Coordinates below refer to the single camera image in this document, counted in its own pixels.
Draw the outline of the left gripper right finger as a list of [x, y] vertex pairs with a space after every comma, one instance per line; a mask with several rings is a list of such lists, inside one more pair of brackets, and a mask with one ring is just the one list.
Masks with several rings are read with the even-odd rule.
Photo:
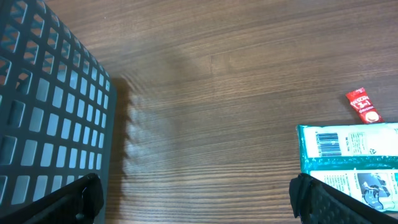
[[397, 224], [396, 218], [308, 174], [290, 181], [289, 195], [294, 217], [302, 224]]

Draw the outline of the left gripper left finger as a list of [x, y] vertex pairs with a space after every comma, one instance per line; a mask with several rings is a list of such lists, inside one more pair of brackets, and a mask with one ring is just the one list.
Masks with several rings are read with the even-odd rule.
[[95, 173], [1, 218], [5, 224], [93, 223], [104, 206], [101, 180]]

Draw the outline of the green 3M gloves packet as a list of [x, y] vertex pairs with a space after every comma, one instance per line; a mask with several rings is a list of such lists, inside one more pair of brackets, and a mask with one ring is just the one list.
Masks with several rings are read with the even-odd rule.
[[297, 126], [300, 168], [380, 212], [397, 211], [397, 123]]

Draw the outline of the red sachet pack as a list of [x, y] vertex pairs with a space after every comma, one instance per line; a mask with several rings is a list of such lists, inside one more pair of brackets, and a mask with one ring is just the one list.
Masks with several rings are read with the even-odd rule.
[[365, 88], [353, 90], [347, 93], [346, 97], [364, 124], [384, 122], [384, 119], [370, 100]]

